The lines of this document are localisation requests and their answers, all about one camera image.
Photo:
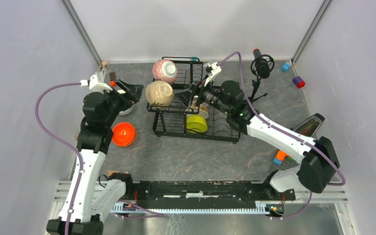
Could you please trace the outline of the white bowl grey rim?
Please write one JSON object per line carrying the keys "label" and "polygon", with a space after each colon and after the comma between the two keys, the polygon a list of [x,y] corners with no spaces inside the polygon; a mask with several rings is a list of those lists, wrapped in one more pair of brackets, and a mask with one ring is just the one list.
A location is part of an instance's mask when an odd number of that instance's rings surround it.
{"label": "white bowl grey rim", "polygon": [[128,109],[126,109],[124,111],[120,111],[119,115],[120,116],[124,116],[124,115],[127,115],[127,114],[131,113],[132,111],[133,111],[133,106],[131,106],[130,108],[128,108]]}

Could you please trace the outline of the beige ceramic bowl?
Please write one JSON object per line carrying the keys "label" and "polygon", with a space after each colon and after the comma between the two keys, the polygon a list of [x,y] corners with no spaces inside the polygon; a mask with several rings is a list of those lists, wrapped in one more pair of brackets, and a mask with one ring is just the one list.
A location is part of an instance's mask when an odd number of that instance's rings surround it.
{"label": "beige ceramic bowl", "polygon": [[174,90],[165,81],[154,81],[145,89],[147,102],[153,106],[169,106],[174,99]]}

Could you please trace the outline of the orange bowl rack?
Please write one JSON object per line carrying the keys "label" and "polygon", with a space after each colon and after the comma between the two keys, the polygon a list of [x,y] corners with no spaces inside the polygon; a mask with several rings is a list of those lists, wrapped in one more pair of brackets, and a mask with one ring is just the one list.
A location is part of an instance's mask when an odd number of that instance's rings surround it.
{"label": "orange bowl rack", "polygon": [[113,128],[112,142],[120,147],[131,145],[136,139],[136,130],[128,122],[121,122]]}

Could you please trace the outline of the pink floral bowl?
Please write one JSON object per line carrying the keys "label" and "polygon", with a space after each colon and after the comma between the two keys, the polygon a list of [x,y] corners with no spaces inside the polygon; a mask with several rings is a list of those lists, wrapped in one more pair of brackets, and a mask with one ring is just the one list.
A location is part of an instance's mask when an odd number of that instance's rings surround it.
{"label": "pink floral bowl", "polygon": [[178,76],[178,69],[173,61],[162,59],[154,63],[152,74],[154,79],[173,85]]}

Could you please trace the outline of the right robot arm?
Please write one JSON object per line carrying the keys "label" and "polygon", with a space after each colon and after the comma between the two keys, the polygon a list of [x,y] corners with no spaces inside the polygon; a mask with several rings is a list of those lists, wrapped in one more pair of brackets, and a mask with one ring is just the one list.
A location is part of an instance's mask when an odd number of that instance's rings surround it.
{"label": "right robot arm", "polygon": [[266,198],[275,200],[284,191],[299,187],[322,193],[326,186],[337,185],[332,178],[342,173],[331,140],[326,137],[316,140],[270,120],[251,105],[238,82],[228,80],[219,88],[194,82],[175,95],[187,107],[196,100],[197,104],[206,103],[225,113],[231,128],[271,144],[298,164],[277,170],[267,178],[268,183],[263,186]]}

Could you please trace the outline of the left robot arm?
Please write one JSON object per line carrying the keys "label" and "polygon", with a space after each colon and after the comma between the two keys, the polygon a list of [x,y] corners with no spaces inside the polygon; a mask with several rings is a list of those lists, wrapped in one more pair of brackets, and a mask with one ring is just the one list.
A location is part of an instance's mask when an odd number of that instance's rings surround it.
{"label": "left robot arm", "polygon": [[76,146],[45,130],[76,154],[76,167],[64,205],[58,217],[47,223],[46,231],[50,235],[101,235],[104,221],[115,203],[134,194],[131,175],[113,173],[101,194],[94,198],[96,180],[114,136],[113,122],[120,112],[139,102],[144,88],[120,79],[112,82],[119,86],[119,90],[96,78],[74,83],[87,86],[91,91],[83,99],[85,116],[80,123]]}

